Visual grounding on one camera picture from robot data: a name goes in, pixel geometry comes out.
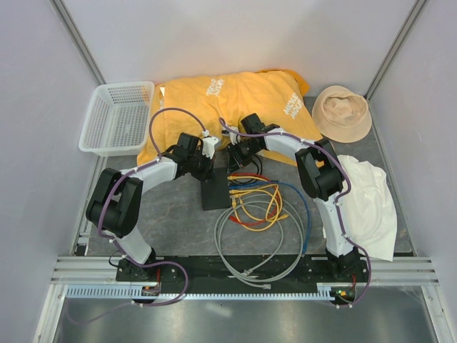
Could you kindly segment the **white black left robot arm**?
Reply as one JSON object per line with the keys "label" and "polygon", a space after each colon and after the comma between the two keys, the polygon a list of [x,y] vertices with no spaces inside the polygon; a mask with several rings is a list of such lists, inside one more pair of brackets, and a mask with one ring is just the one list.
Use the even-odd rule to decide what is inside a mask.
{"label": "white black left robot arm", "polygon": [[102,171],[86,208],[86,219],[110,239],[132,263],[131,271],[141,281],[156,275],[156,253],[138,228],[143,194],[154,187],[186,174],[206,182],[213,178],[216,149],[221,140],[215,136],[198,138],[182,133],[178,142],[141,166],[118,171]]}

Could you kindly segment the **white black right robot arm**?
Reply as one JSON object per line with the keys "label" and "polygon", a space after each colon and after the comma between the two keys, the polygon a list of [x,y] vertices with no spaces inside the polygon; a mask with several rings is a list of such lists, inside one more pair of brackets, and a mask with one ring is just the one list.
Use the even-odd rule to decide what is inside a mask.
{"label": "white black right robot arm", "polygon": [[349,233],[343,197],[351,191],[351,181],[327,139],[313,141],[295,136],[281,127],[264,125],[257,114],[242,120],[244,132],[229,127],[220,118],[221,126],[242,140],[235,144],[237,164],[261,150],[277,152],[296,160],[301,186],[319,210],[326,233],[327,272],[335,281],[356,275],[359,282],[371,278],[371,262],[362,261],[367,251],[356,244]]}

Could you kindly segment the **black network switch box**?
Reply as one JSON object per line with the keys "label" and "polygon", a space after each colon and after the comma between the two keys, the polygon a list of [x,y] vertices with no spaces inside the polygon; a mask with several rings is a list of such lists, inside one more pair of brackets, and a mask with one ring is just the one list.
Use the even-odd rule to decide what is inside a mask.
{"label": "black network switch box", "polygon": [[201,206],[204,211],[231,207],[229,181],[225,167],[215,168],[213,178],[201,182]]}

